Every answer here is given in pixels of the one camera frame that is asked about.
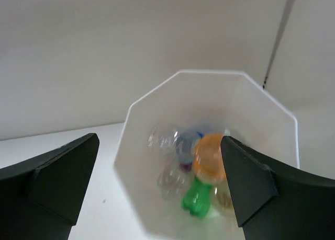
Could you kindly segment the blue-label clear bottle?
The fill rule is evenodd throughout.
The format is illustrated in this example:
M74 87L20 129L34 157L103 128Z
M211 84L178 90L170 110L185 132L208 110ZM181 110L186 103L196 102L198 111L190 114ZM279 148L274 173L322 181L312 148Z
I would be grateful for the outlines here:
M189 165L193 162L196 144L211 131L208 125L200 124L190 128L183 128L177 137L175 150L181 164Z

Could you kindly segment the orange sea-buckthorn juice bottle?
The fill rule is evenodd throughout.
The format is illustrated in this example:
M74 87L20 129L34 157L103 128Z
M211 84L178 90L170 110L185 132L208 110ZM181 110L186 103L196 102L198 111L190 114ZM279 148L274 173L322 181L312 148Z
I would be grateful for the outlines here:
M227 179L220 146L223 137L219 133L207 134L195 146L193 171L205 184L216 185Z

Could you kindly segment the green plastic bottle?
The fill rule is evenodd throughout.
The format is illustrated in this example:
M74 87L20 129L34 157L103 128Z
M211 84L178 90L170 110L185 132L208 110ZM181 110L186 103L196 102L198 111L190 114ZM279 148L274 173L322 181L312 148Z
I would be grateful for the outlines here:
M182 209L188 211L191 216L203 219L211 207L212 188L212 185L205 184L194 176L191 187L181 201Z

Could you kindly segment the black-label clear bottle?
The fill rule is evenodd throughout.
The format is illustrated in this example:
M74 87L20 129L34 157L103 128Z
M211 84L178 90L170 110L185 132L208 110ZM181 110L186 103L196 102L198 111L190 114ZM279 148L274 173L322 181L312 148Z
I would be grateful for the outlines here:
M163 200L181 200L192 184L191 176L179 164L166 165L157 179Z

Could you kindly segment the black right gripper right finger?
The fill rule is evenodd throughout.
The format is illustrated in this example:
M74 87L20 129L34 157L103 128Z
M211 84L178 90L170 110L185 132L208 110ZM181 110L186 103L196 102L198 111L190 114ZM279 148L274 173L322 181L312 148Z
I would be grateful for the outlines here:
M334 180L224 136L221 153L238 227L246 239L334 239Z

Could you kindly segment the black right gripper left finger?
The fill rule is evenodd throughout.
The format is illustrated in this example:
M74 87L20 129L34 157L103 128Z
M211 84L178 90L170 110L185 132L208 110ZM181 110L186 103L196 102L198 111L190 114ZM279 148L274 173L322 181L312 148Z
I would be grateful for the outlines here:
M89 133L1 169L1 239L68 239L99 148Z

